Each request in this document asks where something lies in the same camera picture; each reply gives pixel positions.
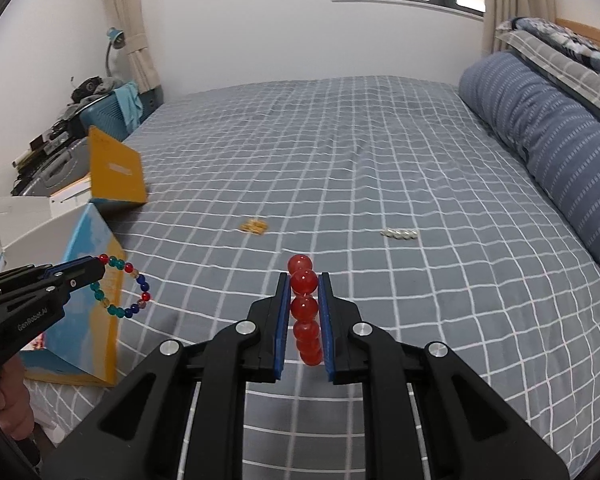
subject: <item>blue lamp shade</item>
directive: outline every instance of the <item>blue lamp shade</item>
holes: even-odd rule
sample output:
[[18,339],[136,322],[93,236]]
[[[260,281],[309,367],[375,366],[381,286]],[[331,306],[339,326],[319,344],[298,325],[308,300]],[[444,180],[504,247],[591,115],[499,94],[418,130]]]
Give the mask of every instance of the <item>blue lamp shade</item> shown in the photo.
[[125,46],[125,33],[122,30],[111,27],[107,31],[107,37],[115,50],[119,50]]

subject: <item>beaded bracelet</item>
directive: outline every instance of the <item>beaded bracelet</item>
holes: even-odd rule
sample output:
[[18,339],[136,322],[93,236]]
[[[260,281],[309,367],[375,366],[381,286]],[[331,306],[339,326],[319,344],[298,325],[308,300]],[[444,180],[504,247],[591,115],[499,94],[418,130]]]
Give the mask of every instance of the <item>beaded bracelet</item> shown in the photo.
[[139,283],[140,289],[142,290],[142,295],[140,296],[141,299],[137,303],[134,303],[129,308],[120,308],[112,304],[107,299],[107,297],[104,295],[104,291],[100,288],[99,282],[91,283],[90,288],[93,291],[94,297],[102,304],[102,306],[104,306],[104,308],[107,309],[107,312],[112,316],[131,318],[134,314],[140,312],[142,308],[145,308],[147,301],[151,299],[151,295],[149,294],[149,284],[146,282],[144,274],[140,274],[140,272],[134,268],[131,262],[119,260],[115,256],[101,254],[98,256],[98,259],[105,265],[109,264],[110,267],[115,267],[118,270],[124,270],[127,274],[131,274],[136,282]]

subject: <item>bed sheet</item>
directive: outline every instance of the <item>bed sheet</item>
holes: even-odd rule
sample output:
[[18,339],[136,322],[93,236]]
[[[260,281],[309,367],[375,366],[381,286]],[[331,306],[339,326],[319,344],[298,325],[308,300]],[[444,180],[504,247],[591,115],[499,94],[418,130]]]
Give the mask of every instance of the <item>bed sheet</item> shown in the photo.
[[[453,347],[573,475],[600,448],[600,268],[452,86],[356,77],[209,91],[162,106],[126,143],[142,154],[149,202],[112,227],[154,300],[121,322],[121,376],[165,338],[203,341],[244,318],[300,252],[364,319]],[[264,235],[238,230],[256,216]],[[244,478],[362,480],[360,387],[328,385],[289,342],[282,380],[248,385]],[[31,388],[67,430],[103,394]]]

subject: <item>gray suitcase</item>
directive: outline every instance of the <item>gray suitcase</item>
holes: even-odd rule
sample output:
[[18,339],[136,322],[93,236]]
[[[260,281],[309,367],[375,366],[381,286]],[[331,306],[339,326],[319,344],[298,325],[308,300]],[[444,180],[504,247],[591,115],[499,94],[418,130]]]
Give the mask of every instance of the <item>gray suitcase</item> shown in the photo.
[[88,140],[85,137],[58,152],[36,173],[20,195],[51,196],[89,173]]

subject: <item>curtain tieback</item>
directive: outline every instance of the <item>curtain tieback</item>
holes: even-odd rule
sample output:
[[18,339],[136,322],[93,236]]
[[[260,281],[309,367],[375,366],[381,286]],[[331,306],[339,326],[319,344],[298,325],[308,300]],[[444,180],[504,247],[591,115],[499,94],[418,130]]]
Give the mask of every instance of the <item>curtain tieback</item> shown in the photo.
[[135,36],[125,38],[125,41],[125,52],[127,54],[131,54],[132,52],[136,52],[144,48],[149,48],[149,44],[146,41],[146,34],[136,34]]

